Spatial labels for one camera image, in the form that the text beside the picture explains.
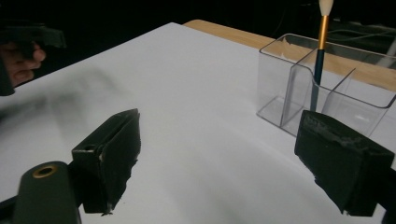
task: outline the gold ferrule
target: gold ferrule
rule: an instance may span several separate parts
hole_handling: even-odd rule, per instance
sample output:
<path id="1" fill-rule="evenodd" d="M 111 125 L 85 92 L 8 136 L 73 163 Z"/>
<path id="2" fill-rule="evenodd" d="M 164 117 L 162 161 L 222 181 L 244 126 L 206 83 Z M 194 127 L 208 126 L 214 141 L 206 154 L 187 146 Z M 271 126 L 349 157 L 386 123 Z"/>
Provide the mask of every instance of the gold ferrule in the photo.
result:
<path id="1" fill-rule="evenodd" d="M 318 48 L 325 49 L 329 16 L 322 16 L 319 30 Z"/>

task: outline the white tabletop surface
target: white tabletop surface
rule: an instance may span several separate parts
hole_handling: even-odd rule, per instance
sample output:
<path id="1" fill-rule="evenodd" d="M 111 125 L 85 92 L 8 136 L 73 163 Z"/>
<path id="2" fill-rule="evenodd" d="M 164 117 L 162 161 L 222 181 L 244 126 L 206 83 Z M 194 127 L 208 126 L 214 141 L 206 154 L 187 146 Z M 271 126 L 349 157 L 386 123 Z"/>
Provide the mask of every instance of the white tabletop surface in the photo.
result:
<path id="1" fill-rule="evenodd" d="M 256 116 L 259 51 L 169 23 L 0 99 L 0 200 L 21 175 L 138 108 L 142 148 L 112 216 L 82 223 L 380 223 L 350 217 Z"/>

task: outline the transparent pen holder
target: transparent pen holder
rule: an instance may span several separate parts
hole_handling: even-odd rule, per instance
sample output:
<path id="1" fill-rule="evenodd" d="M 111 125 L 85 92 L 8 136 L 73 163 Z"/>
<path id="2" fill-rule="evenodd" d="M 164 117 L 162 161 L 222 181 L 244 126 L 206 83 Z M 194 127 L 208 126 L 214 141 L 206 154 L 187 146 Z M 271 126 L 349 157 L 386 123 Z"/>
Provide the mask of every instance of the transparent pen holder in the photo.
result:
<path id="1" fill-rule="evenodd" d="M 315 110 L 369 137 L 396 99 L 396 58 L 327 43 L 318 84 L 317 46 L 287 34 L 260 50 L 257 115 L 295 136 Z"/>

